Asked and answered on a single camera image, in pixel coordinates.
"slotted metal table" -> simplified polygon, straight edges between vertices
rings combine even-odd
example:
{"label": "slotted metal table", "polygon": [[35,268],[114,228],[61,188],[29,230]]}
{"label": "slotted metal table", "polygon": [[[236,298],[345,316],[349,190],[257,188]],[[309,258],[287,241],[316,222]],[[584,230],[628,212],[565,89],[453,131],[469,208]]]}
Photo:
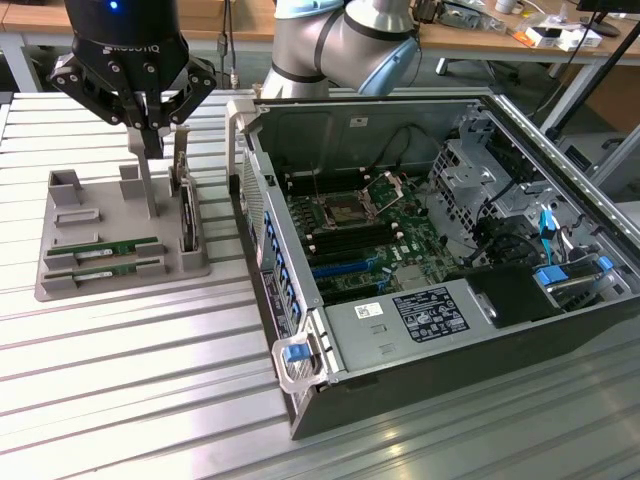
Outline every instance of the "slotted metal table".
{"label": "slotted metal table", "polygon": [[[0,478],[640,476],[638,321],[533,368],[289,440],[225,188],[225,104],[248,95],[215,92],[189,122],[211,274],[51,303],[32,287],[49,171],[116,180],[135,158],[124,127],[60,94],[0,108]],[[166,143],[153,175],[166,174]]]}

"open computer tower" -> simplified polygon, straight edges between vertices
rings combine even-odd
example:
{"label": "open computer tower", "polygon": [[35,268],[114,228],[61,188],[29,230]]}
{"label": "open computer tower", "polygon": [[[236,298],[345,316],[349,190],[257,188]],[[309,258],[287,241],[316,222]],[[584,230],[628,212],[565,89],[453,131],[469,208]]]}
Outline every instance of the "open computer tower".
{"label": "open computer tower", "polygon": [[505,97],[228,108],[244,149],[229,188],[293,438],[635,316],[640,231]]}

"robotiq logo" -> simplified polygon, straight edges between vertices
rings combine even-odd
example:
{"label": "robotiq logo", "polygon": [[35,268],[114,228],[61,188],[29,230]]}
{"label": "robotiq logo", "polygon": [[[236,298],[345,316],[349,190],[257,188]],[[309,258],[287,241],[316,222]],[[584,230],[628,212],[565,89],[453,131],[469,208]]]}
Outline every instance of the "robotiq logo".
{"label": "robotiq logo", "polygon": [[159,45],[149,45],[148,47],[135,47],[135,48],[124,48],[124,47],[110,47],[105,45],[102,53],[104,55],[111,55],[112,52],[138,52],[138,53],[160,53]]}

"motherboard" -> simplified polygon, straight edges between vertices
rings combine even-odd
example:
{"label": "motherboard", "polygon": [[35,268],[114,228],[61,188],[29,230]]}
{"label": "motherboard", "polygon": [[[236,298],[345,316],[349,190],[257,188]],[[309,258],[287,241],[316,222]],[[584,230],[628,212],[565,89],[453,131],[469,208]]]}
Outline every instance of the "motherboard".
{"label": "motherboard", "polygon": [[422,288],[460,268],[408,178],[387,171],[367,180],[340,191],[332,191],[340,180],[288,182],[289,211],[327,305]]}

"desk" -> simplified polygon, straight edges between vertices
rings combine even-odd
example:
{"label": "desk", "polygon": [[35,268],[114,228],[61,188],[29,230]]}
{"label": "desk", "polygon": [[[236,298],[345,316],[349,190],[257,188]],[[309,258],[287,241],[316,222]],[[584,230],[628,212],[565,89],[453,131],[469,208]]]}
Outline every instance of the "desk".
{"label": "desk", "polygon": [[[503,15],[493,8],[495,0],[486,0],[488,11],[505,21],[514,29],[521,21],[515,15]],[[559,9],[558,0],[538,0],[541,8],[549,12]],[[580,17],[572,7],[571,19]],[[234,9],[234,34],[238,51],[271,50],[274,32],[272,0],[238,0]],[[613,20],[625,35],[633,22]],[[5,53],[11,71],[22,92],[41,90],[33,65],[25,56],[23,48],[27,45],[71,45],[71,26],[62,0],[53,0],[49,6],[10,5],[4,15],[0,32],[0,48]],[[189,18],[182,25],[183,32],[193,51],[215,51],[218,32],[209,19]],[[574,63],[584,67],[558,101],[549,119],[555,121],[576,99],[584,86],[606,61],[606,57],[620,44],[622,37],[605,38],[597,49],[584,49],[578,52]],[[532,49],[508,35],[496,35],[484,32],[461,31],[442,25],[423,25],[420,42],[424,55],[435,58],[464,60],[502,60],[512,62],[566,63],[569,54],[558,48]],[[640,65],[640,46],[634,45],[620,62],[627,65]]]}

